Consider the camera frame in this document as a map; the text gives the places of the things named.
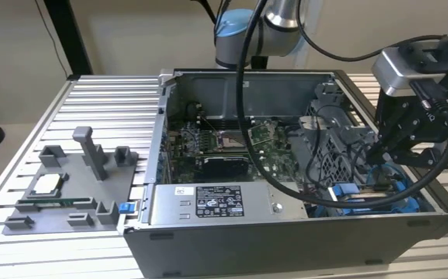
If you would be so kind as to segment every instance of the black cable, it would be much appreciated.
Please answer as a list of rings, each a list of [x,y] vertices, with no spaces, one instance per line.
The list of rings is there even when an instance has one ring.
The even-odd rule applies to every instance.
[[[441,159],[437,161],[434,168],[421,177],[421,179],[409,186],[403,191],[398,192],[397,194],[377,199],[373,201],[364,201],[364,202],[335,202],[328,201],[324,199],[318,199],[314,196],[303,195],[302,193],[288,189],[286,186],[283,186],[275,178],[268,174],[268,172],[264,170],[262,162],[259,161],[259,156],[256,154],[256,151],[252,148],[251,139],[247,134],[245,129],[245,119],[244,119],[244,103],[243,103],[243,78],[244,78],[244,64],[245,64],[245,57],[247,57],[247,51],[248,46],[251,44],[251,37],[253,29],[256,28],[256,24],[259,21],[260,14],[263,12],[264,5],[267,3],[267,0],[258,0],[256,7],[252,11],[251,18],[247,24],[245,34],[244,34],[244,40],[243,40],[243,46],[241,46],[241,52],[239,56],[237,61],[237,67],[235,69],[235,109],[237,113],[237,123],[239,123],[239,129],[241,132],[241,136],[244,139],[247,152],[249,159],[252,161],[252,164],[255,168],[258,169],[260,175],[266,179],[266,181],[286,195],[290,197],[299,199],[303,202],[314,203],[316,205],[323,205],[330,208],[375,208],[383,205],[390,205],[393,202],[399,201],[403,198],[407,198],[414,193],[417,193],[427,184],[434,180],[434,178],[441,174],[442,170],[448,166],[448,145],[443,149]],[[448,110],[441,111],[441,115],[448,123]]]
[[[50,31],[49,31],[49,28],[48,28],[46,23],[45,23],[45,19],[44,19],[42,11],[40,10],[40,6],[38,6],[38,3],[37,3],[37,0],[34,0],[34,2],[36,2],[37,10],[38,10],[38,15],[40,15],[40,18],[41,18],[42,23],[44,23],[45,31],[46,31],[46,33],[48,33],[48,35],[49,35],[50,40],[52,40],[52,46],[54,47],[56,58],[58,59],[58,62],[60,62],[60,65],[61,65],[61,69],[62,69],[62,72],[65,73],[65,78],[68,78],[68,73],[66,73],[66,70],[65,70],[65,66],[62,65],[61,58],[60,58],[58,48],[57,48],[57,46],[56,46],[56,41],[54,41],[54,38],[53,38],[52,35],[50,35]]]
[[[231,1],[232,0],[220,0],[220,6],[217,7],[217,14],[216,14],[216,23],[213,26],[213,44],[216,44],[216,32],[217,32],[217,27],[221,22],[221,16],[228,9]]]
[[[216,18],[215,18],[215,14],[213,11],[211,10],[211,6],[208,4],[207,0],[192,0],[196,1],[197,3],[200,3],[200,6],[203,6],[204,10],[205,10],[205,14],[208,15],[211,22],[215,24],[216,23]]]
[[[370,145],[368,144],[363,144],[358,150],[355,151],[354,153],[354,157],[352,157],[352,160],[350,161],[350,178],[348,178],[348,182],[352,182],[354,181],[354,166],[355,166],[355,161],[358,161],[358,158],[363,152],[363,150],[366,149],[366,147],[368,147]]]
[[[334,60],[338,60],[338,61],[342,61],[342,62],[356,62],[356,61],[362,61],[364,59],[368,59],[368,58],[377,56],[381,53],[383,48],[381,48],[381,49],[375,50],[374,52],[371,52],[368,54],[364,54],[362,56],[343,57],[343,56],[338,56],[338,55],[330,53],[328,51],[326,51],[324,49],[322,49],[318,46],[318,44],[315,44],[312,42],[311,38],[307,36],[306,31],[304,31],[304,26],[300,23],[300,15],[299,15],[300,14],[300,2],[302,2],[302,0],[298,1],[296,9],[295,9],[295,20],[296,20],[296,24],[298,24],[298,27],[299,27],[299,33],[300,33],[302,37],[304,38],[307,44],[311,45],[311,47],[320,54],[323,54],[328,58],[331,58]],[[409,38],[406,40],[402,40],[402,41],[397,42],[395,44],[391,44],[391,45],[386,46],[386,48],[399,47],[401,45],[406,45],[406,44],[409,44],[411,42],[417,42],[417,41],[439,40],[443,37],[445,37],[445,35],[423,35],[423,36],[413,37],[413,38]]]

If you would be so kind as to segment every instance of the black cable on floor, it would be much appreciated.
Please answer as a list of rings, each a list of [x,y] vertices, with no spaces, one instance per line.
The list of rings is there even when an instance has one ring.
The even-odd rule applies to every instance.
[[[34,0],[34,2],[36,2],[37,10],[38,10],[38,15],[40,15],[40,18],[41,18],[42,23],[44,23],[45,31],[46,31],[46,33],[48,33],[48,35],[49,35],[50,40],[52,40],[52,46],[54,47],[56,58],[58,59],[58,62],[60,62],[60,65],[61,65],[61,69],[62,69],[62,72],[65,73],[65,78],[68,78],[68,73],[66,73],[66,70],[65,70],[65,66],[62,65],[61,58],[60,58],[58,48],[57,48],[57,46],[56,46],[56,41],[54,41],[54,38],[53,38],[52,35],[50,35],[50,31],[49,31],[49,28],[48,28],[46,23],[45,23],[45,19],[44,19],[42,11],[41,11],[41,9],[40,9],[37,0]]]

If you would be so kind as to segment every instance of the warning label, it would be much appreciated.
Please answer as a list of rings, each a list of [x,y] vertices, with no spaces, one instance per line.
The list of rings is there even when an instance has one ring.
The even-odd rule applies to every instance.
[[[196,187],[195,198],[199,218],[244,216],[240,186]]]

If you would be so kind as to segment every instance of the robotic arm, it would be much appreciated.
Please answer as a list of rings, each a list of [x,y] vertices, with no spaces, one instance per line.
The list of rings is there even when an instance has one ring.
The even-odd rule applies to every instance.
[[[381,83],[381,95],[383,96],[381,96],[382,99],[377,106],[378,141],[370,146],[367,163],[378,165],[386,160],[397,160],[399,164],[422,166],[422,160],[431,158],[431,161],[430,159],[426,161],[426,167],[430,166],[429,172],[403,191],[374,201],[342,202],[319,199],[290,190],[267,173],[259,162],[259,156],[252,148],[251,139],[244,128],[244,67],[248,53],[253,51],[253,30],[259,26],[258,23],[260,22],[266,2],[267,0],[258,0],[256,8],[252,11],[243,34],[240,54],[235,67],[235,108],[239,128],[252,164],[266,181],[282,193],[303,202],[347,209],[386,206],[415,194],[427,186],[442,170],[448,168],[448,38],[430,48],[422,47],[423,45],[421,44],[409,43],[417,41],[414,39],[397,43],[394,45],[397,48],[382,50],[379,60],[374,66],[374,75]],[[296,11],[296,22],[299,22],[299,11]],[[308,44],[315,49],[319,49],[311,43],[311,39],[308,39],[304,32],[302,32],[302,36]],[[359,58],[342,58],[342,60],[362,60],[377,55],[377,53],[378,51]],[[328,57],[340,58],[340,56],[331,54],[328,54]],[[442,143],[445,141],[445,147],[441,149],[435,147],[419,155],[410,151],[410,148],[419,142]]]
[[[245,64],[251,56],[286,56],[292,51],[300,39],[295,20],[298,2],[299,0],[274,0],[267,7],[252,33]],[[221,68],[236,67],[251,13],[247,9],[233,9],[224,12],[217,19],[215,62]]]
[[[383,49],[373,74],[381,84],[375,113],[379,130],[367,163],[393,160],[433,168],[448,140],[442,114],[448,110],[448,37]],[[419,143],[434,146],[411,152]]]

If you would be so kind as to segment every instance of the blue latch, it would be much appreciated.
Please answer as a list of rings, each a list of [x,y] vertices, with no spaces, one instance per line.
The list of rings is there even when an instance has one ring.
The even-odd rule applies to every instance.
[[[117,212],[120,214],[130,214],[136,211],[136,205],[134,203],[124,202],[120,204],[120,207],[117,209]]]

